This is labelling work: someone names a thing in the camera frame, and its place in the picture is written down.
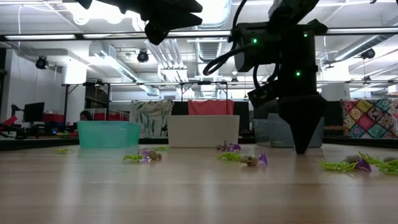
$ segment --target green plastic toy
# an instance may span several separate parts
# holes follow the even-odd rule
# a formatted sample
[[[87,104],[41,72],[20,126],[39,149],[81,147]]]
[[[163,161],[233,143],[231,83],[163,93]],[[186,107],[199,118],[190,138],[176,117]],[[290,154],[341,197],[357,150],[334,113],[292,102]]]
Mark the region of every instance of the green plastic toy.
[[[169,147],[168,146],[160,146],[160,147],[154,147],[152,149],[155,149],[156,151],[168,151]]]
[[[122,161],[126,161],[128,159],[130,159],[133,163],[145,162],[149,160],[149,158],[144,155],[125,155]]]
[[[346,161],[343,161],[343,162],[327,162],[327,161],[325,161],[323,159],[320,159],[318,161],[318,163],[319,163],[319,165],[321,165],[326,170],[348,172],[348,171],[354,170],[355,166],[357,165],[358,162],[354,162],[354,163],[349,163],[349,162],[346,162]]]
[[[239,151],[236,152],[224,152],[221,155],[217,156],[217,159],[226,158],[229,161],[241,161],[241,153]]]
[[[378,158],[371,157],[368,154],[361,152],[359,152],[359,155],[369,164],[375,165],[377,168],[379,168],[380,172],[384,174],[398,175],[398,160],[396,158],[387,157],[381,161]]]
[[[371,166],[374,165],[379,168],[379,171],[384,174],[398,175],[398,158],[396,157],[386,157],[383,161],[369,156],[362,152],[358,152],[356,156],[348,156],[343,162],[327,162],[323,159],[318,161],[326,170],[347,172],[352,171],[355,168],[360,168],[362,170],[371,171]]]
[[[55,152],[58,152],[60,154],[68,154],[68,152],[75,153],[71,149],[56,149]]]

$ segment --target teal plastic bin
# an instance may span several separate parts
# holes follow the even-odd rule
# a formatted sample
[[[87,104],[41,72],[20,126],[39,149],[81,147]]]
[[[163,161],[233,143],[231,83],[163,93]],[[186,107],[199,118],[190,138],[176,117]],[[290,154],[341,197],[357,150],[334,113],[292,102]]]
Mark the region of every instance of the teal plastic bin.
[[[141,125],[128,121],[79,121],[82,149],[126,148],[138,145]]]

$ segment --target red fabric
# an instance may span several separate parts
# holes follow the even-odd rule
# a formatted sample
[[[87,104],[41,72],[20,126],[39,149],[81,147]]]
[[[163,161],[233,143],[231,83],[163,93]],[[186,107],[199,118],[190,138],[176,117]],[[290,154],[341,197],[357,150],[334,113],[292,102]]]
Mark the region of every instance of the red fabric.
[[[63,115],[59,114],[43,114],[43,122],[63,122]]]
[[[95,113],[93,119],[95,121],[104,121],[105,113]],[[130,120],[129,114],[119,111],[111,111],[108,115],[108,121],[129,121],[129,120]]]
[[[226,100],[206,100],[206,101],[190,100],[188,101],[188,114],[189,115],[233,115],[234,101],[228,100],[227,102]]]

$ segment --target gray plastic bin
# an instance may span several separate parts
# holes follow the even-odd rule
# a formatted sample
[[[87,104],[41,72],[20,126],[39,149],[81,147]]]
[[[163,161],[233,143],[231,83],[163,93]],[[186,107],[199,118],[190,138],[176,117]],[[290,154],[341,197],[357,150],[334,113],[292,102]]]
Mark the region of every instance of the gray plastic bin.
[[[314,131],[308,147],[322,147],[323,118]],[[290,126],[278,114],[270,113],[267,120],[267,133],[269,133],[271,147],[294,147],[294,140]]]
[[[268,131],[268,120],[267,119],[253,119],[254,136],[256,142],[260,146],[271,146],[271,139]]]

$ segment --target desk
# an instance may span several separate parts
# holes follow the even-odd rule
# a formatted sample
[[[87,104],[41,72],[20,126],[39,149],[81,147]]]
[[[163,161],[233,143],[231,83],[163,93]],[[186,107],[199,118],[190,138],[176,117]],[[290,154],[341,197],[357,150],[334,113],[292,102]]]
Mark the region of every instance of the desk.
[[[75,153],[0,152],[2,224],[398,221],[398,177],[327,172],[317,164],[358,150],[398,156],[395,150],[325,144],[297,156],[292,149],[243,145],[243,154],[266,151],[265,168],[218,161],[215,149],[170,149],[162,161],[132,165],[111,150],[69,148]]]

